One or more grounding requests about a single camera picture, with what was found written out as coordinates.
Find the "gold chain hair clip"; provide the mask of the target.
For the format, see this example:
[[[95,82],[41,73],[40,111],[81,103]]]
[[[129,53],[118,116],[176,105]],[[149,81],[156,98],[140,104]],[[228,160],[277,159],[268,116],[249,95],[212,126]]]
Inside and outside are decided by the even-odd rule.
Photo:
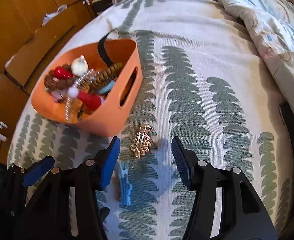
[[[144,157],[150,152],[151,137],[149,135],[154,128],[148,124],[142,124],[139,126],[136,137],[133,139],[133,143],[130,146],[130,150],[133,152],[135,158]]]

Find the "blue hair clip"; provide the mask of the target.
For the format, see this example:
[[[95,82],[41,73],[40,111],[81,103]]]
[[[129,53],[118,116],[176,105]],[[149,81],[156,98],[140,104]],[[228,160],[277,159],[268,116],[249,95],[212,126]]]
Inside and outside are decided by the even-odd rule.
[[[125,160],[117,162],[114,170],[119,185],[119,206],[130,206],[133,187],[129,182],[129,163]]]

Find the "santa hat hair clip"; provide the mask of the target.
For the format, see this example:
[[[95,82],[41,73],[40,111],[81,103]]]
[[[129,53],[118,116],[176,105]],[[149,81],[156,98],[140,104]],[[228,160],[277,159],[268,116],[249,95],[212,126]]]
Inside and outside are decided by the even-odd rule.
[[[76,87],[70,87],[67,91],[70,98],[79,99],[89,111],[95,111],[102,103],[103,99],[95,94],[88,94]]]

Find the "orange plastic basket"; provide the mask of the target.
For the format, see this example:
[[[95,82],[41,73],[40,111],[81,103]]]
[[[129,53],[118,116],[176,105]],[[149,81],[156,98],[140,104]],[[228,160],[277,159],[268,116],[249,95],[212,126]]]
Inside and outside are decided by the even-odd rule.
[[[66,104],[58,103],[45,91],[44,77],[40,77],[31,96],[35,111],[52,121],[74,126],[102,137],[117,135],[124,127],[127,117],[137,98],[143,81],[143,73],[134,40],[107,40],[105,49],[109,58],[124,65],[103,103],[91,114],[84,113],[80,119],[74,114],[66,120]]]

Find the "leaf pattern bedspread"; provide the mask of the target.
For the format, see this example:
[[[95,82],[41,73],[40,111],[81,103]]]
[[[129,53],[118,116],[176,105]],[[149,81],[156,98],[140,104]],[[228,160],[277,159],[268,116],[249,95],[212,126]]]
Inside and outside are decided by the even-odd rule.
[[[181,239],[195,194],[183,184],[173,137],[213,166],[241,168],[277,230],[290,200],[291,149],[278,108],[283,98],[246,28],[212,0],[128,0],[76,34],[68,48],[96,41],[106,24],[138,45],[143,81],[120,133],[129,163],[131,205],[98,193],[110,208],[109,239]],[[135,158],[139,126],[154,128],[150,152]]]

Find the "brown fuzzy scrunchie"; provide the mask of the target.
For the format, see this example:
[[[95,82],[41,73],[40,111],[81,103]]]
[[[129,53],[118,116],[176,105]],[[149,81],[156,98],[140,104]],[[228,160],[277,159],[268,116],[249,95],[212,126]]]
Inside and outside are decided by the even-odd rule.
[[[72,70],[68,64],[63,64],[61,67],[72,73]],[[50,70],[44,78],[44,86],[48,88],[50,91],[67,89],[74,84],[74,75],[72,78],[69,78],[67,80],[58,80],[54,77],[54,70],[55,69]]]

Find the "red hair clip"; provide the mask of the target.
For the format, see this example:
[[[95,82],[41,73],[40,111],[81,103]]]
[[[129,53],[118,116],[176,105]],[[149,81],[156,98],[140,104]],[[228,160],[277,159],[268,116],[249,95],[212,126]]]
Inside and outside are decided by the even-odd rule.
[[[73,74],[62,67],[57,67],[54,70],[54,77],[58,80],[67,80],[73,77]]]

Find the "open wooden drawer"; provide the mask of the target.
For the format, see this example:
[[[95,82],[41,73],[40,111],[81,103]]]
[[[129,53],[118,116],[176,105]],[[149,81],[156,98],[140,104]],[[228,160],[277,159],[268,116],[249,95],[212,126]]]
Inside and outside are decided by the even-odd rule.
[[[37,29],[6,67],[6,76],[31,90],[57,53],[91,20],[86,5],[80,2],[69,6]]]

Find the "black headband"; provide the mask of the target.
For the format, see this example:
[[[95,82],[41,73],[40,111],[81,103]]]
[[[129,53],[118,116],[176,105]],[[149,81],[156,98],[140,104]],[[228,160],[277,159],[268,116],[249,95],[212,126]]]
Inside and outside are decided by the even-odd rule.
[[[111,66],[113,64],[113,61],[108,56],[106,49],[105,49],[105,42],[107,40],[107,37],[110,33],[115,31],[116,29],[112,29],[109,31],[105,36],[103,36],[99,42],[98,42],[98,54],[100,58],[104,61],[104,63],[107,65],[107,67]]]

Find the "bedside nightstand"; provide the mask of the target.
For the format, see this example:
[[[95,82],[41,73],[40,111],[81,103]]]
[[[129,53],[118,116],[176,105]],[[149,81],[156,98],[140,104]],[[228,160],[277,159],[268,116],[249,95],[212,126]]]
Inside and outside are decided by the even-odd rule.
[[[93,0],[91,4],[91,10],[93,11],[95,17],[107,10],[113,5],[112,0]]]

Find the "wooden wardrobe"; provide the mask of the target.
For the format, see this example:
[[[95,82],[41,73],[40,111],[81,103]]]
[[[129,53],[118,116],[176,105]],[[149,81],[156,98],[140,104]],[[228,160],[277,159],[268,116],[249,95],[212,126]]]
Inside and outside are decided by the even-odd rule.
[[[6,163],[10,143],[31,90],[5,74],[15,54],[42,27],[45,14],[76,3],[87,6],[92,19],[93,0],[0,0],[0,162]]]

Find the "white plastic bag in drawer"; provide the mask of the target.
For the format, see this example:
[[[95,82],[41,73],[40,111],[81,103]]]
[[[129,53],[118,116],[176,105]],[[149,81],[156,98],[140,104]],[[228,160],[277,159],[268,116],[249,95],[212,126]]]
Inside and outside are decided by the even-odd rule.
[[[49,14],[45,14],[42,22],[42,26],[46,25],[52,18],[56,17],[58,14],[66,10],[68,7],[66,4],[63,4],[58,7],[56,12],[51,12]]]

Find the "floral duvet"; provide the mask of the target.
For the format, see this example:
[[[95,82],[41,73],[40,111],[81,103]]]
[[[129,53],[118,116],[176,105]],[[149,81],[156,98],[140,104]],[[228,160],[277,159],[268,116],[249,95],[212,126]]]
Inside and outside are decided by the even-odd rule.
[[[294,5],[287,0],[217,0],[245,27],[294,113]]]

